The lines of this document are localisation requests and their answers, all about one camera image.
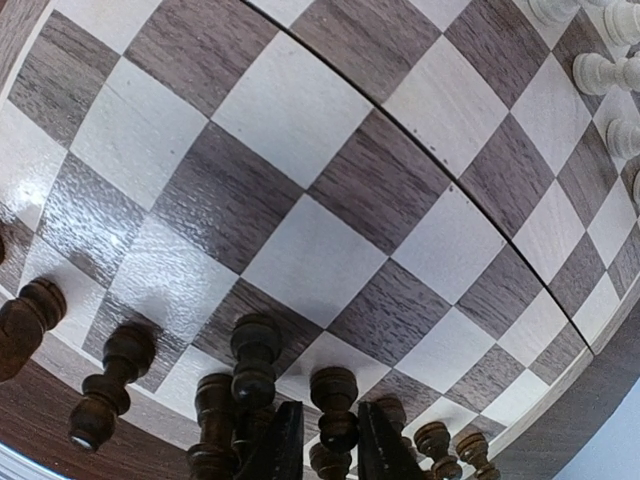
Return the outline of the dark chess piece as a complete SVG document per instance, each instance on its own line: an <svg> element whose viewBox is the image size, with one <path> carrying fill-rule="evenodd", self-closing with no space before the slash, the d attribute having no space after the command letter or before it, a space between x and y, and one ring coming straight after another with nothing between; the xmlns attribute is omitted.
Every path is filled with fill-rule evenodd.
<svg viewBox="0 0 640 480"><path fill-rule="evenodd" d="M197 385L195 408L199 442L187 451L190 479L233 479L240 460L232 442L237 406L231 393L232 376L209 374Z"/></svg>

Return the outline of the dark pawn from tray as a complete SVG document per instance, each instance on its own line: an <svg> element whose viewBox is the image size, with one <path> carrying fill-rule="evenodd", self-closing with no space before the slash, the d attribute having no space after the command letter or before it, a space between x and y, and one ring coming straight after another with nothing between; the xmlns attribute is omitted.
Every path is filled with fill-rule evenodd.
<svg viewBox="0 0 640 480"><path fill-rule="evenodd" d="M393 430L400 437L403 445L412 451L411 440L402 434L407 422L406 412L402 402L396 396L384 396L375 400L375 404L385 414Z"/></svg>

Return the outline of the dark knight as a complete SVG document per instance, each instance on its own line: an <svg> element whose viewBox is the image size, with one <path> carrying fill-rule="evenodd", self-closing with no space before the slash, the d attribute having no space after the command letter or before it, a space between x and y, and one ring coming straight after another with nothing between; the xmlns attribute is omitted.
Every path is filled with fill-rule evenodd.
<svg viewBox="0 0 640 480"><path fill-rule="evenodd" d="M1 382L14 378L40 347L44 334L64 318L67 303L59 287L39 277L1 307Z"/></svg>

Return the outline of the dark pawn file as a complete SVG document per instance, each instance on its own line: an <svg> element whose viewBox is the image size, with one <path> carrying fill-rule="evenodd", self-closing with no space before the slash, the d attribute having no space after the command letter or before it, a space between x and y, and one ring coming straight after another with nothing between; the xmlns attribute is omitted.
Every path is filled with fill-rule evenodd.
<svg viewBox="0 0 640 480"><path fill-rule="evenodd" d="M338 454L351 452L358 443L358 419L350 411L358 397L355 375L343 367L316 371L310 379L310 397L321 410L320 441Z"/></svg>
<svg viewBox="0 0 640 480"><path fill-rule="evenodd" d="M434 421L420 427L414 434L417 450L433 461L424 478L430 480L453 479L462 477L462 468L455 456L449 454L451 435L443 422Z"/></svg>

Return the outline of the wooden chessboard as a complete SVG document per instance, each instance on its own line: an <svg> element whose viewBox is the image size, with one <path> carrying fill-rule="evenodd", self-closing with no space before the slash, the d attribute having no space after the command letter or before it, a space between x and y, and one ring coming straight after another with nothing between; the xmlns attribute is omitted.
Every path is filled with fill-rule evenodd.
<svg viewBox="0 0 640 480"><path fill-rule="evenodd" d="M237 319L276 320L279 400L340 366L396 394L408 434L512 442L639 293L639 91L612 1L545 25L528 1L5 1L1 296L68 305L1 389L1 439L76 479L184 479L198 380ZM96 452L69 440L83 380L125 323L156 354Z"/></svg>

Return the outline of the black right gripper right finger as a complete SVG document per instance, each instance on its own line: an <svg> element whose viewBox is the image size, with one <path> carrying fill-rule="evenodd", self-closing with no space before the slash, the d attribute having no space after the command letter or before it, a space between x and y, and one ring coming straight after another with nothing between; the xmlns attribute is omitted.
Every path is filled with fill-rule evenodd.
<svg viewBox="0 0 640 480"><path fill-rule="evenodd" d="M360 402L358 421L358 476L360 479L423 479L423 471L378 405L372 402Z"/></svg>

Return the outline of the dark pawn sideways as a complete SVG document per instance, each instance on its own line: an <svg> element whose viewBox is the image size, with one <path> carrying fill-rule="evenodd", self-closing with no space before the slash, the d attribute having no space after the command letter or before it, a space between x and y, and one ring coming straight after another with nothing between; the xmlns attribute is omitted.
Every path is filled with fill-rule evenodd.
<svg viewBox="0 0 640 480"><path fill-rule="evenodd" d="M276 392L273 364L282 349L275 320L260 313L242 316L233 329L230 346L236 360L231 385L235 401L247 410L271 405Z"/></svg>

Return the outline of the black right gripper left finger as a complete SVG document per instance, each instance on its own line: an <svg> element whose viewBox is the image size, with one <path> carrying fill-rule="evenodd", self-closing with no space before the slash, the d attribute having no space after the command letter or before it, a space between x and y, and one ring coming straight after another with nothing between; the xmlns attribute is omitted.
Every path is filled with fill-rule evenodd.
<svg viewBox="0 0 640 480"><path fill-rule="evenodd" d="M283 402L239 472L240 479L303 478L304 408Z"/></svg>

